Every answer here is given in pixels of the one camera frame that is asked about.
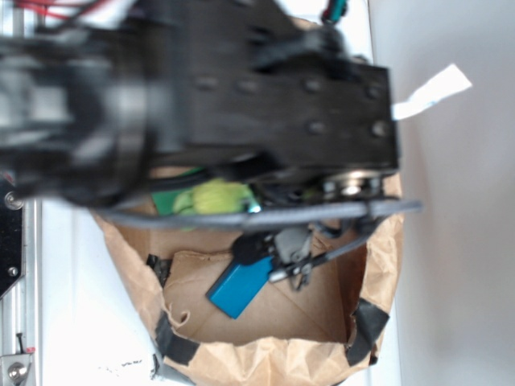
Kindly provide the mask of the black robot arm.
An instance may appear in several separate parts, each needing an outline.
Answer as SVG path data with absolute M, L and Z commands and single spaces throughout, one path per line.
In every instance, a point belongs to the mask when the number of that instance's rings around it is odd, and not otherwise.
M 136 1 L 1 41 L 1 168 L 22 196 L 111 206 L 154 168 L 301 187 L 399 168 L 389 73 L 275 1 Z

